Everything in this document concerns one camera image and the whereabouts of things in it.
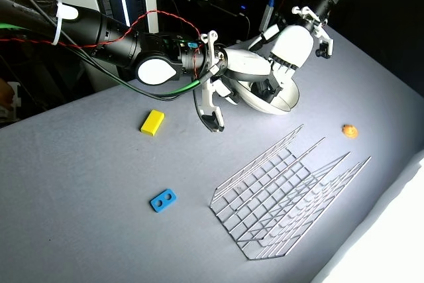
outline robotic arm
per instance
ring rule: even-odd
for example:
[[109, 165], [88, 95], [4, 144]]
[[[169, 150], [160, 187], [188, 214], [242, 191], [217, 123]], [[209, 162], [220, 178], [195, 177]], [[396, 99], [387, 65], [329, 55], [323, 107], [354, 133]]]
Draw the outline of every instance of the robotic arm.
[[[213, 104], [216, 92], [232, 104], [238, 96], [251, 107], [282, 115], [297, 103], [299, 92], [292, 80], [313, 48], [313, 36], [319, 39], [316, 55], [329, 58], [333, 40], [323, 30], [331, 8], [339, 0], [307, 0], [309, 6], [294, 7], [298, 15], [294, 25], [273, 25], [258, 36], [249, 50], [215, 46], [218, 34], [211, 31], [198, 40], [170, 34], [138, 32], [101, 13], [56, 0], [40, 0], [48, 15], [61, 20], [61, 29], [91, 57], [133, 70], [147, 85], [178, 80], [197, 73], [202, 87], [199, 107], [202, 121], [211, 131], [222, 131], [224, 120]], [[55, 30], [27, 0], [0, 0], [2, 23], [10, 23], [52, 38]], [[268, 56], [256, 53], [276, 39]]]

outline wire rack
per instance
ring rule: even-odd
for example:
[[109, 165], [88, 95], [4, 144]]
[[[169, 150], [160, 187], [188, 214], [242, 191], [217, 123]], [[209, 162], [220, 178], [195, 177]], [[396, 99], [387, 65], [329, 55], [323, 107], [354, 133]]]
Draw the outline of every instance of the wire rack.
[[324, 139], [296, 157], [288, 146], [301, 128], [223, 182], [211, 200], [218, 220], [250, 260], [287, 255], [370, 160], [332, 178], [347, 153], [310, 172], [301, 160]]

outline table surface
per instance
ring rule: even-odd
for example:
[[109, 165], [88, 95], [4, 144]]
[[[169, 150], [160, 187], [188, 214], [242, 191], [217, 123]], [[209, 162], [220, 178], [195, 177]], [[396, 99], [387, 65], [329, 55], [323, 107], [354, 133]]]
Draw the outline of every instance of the table surface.
[[[296, 72], [300, 100], [284, 116], [222, 100], [225, 130], [210, 133], [190, 94], [167, 103], [114, 87], [1, 129], [0, 281], [309, 282], [424, 145], [424, 99], [329, 33], [334, 56]], [[151, 109], [166, 114], [155, 137], [139, 131]], [[247, 261], [211, 196], [300, 124], [294, 153], [327, 138], [308, 165], [372, 160], [288, 256]], [[178, 199], [155, 213], [166, 188]]]

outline blue block with two holes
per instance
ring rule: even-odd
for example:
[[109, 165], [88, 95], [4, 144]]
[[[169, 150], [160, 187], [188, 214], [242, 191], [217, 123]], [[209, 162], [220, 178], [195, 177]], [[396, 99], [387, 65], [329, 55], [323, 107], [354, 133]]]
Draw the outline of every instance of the blue block with two holes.
[[177, 196], [175, 193], [171, 189], [167, 189], [160, 195], [150, 200], [150, 205], [156, 212], [161, 212], [176, 200]]

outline white zip tie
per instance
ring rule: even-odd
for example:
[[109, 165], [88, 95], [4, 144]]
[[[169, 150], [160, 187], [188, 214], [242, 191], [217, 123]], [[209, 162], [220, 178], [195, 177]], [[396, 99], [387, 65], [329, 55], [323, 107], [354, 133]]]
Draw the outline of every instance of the white zip tie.
[[56, 25], [56, 34], [54, 35], [54, 40], [52, 42], [52, 46], [57, 45], [60, 38], [60, 31], [62, 30], [62, 0], [57, 0], [58, 2], [58, 11], [56, 13], [56, 17], [58, 18], [58, 24]]

